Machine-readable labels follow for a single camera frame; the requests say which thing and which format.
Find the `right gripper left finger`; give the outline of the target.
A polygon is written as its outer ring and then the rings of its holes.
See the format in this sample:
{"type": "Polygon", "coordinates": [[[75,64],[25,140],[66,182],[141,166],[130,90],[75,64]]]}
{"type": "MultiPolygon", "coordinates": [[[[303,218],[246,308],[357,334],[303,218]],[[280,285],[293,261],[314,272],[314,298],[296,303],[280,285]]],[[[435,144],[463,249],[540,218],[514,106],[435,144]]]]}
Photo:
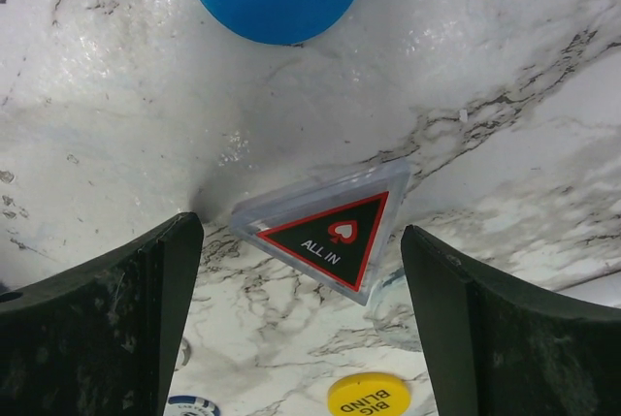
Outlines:
{"type": "Polygon", "coordinates": [[[204,231],[192,212],[1,298],[5,415],[160,415],[204,231]]]}

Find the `yellow big blind button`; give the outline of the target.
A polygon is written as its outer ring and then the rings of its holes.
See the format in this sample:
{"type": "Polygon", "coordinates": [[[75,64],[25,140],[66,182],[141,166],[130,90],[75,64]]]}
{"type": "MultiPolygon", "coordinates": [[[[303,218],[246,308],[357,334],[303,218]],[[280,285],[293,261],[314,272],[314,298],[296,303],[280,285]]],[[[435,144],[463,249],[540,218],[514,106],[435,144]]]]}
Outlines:
{"type": "Polygon", "coordinates": [[[327,406],[333,415],[403,415],[410,403],[408,384],[385,372],[363,372],[343,377],[327,393],[327,406]]]}

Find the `all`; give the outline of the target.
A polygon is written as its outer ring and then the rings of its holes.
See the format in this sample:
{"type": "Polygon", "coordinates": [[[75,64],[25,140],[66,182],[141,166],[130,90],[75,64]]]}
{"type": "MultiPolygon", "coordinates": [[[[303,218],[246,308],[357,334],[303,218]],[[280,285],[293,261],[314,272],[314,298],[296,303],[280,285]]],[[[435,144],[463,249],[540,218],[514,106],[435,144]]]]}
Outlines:
{"type": "Polygon", "coordinates": [[[252,246],[364,305],[409,177],[404,158],[312,176],[238,203],[229,228],[252,246]]]}

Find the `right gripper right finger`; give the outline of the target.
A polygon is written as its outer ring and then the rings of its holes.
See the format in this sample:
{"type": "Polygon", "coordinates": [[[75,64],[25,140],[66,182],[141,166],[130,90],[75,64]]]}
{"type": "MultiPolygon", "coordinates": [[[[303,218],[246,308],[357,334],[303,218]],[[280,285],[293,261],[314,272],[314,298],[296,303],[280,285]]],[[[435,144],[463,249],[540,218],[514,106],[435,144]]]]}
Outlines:
{"type": "Polygon", "coordinates": [[[619,414],[619,309],[540,288],[417,226],[401,253],[440,415],[619,414]]]}

